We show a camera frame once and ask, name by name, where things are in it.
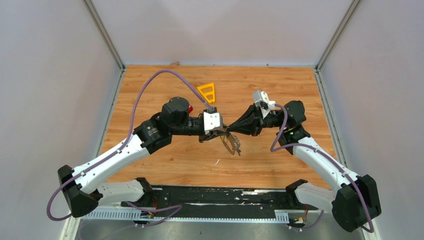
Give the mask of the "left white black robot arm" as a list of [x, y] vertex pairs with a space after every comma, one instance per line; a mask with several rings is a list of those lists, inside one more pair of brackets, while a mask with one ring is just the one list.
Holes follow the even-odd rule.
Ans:
[[182, 97], [173, 97], [160, 112], [142, 122], [115, 147], [95, 159], [77, 166], [64, 165], [58, 170], [59, 180], [71, 216], [83, 217], [102, 205], [137, 202], [149, 206], [152, 188], [139, 178], [127, 182], [107, 183], [106, 180], [131, 163], [152, 155], [171, 144], [174, 135], [198, 136], [208, 141], [224, 133], [223, 118], [216, 108], [206, 109], [191, 117], [191, 106]]

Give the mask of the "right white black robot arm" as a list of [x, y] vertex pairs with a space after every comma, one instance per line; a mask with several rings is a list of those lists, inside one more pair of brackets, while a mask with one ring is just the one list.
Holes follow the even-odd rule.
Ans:
[[382, 213], [376, 181], [368, 174], [359, 175], [348, 169], [323, 150], [303, 127], [306, 119], [300, 100], [270, 106], [254, 103], [226, 131], [256, 137], [264, 128], [279, 128], [270, 151], [288, 151], [311, 167], [330, 187], [324, 189], [300, 179], [286, 187], [286, 204], [292, 209], [309, 205], [331, 213], [347, 232], [362, 228], [374, 233], [373, 219]]

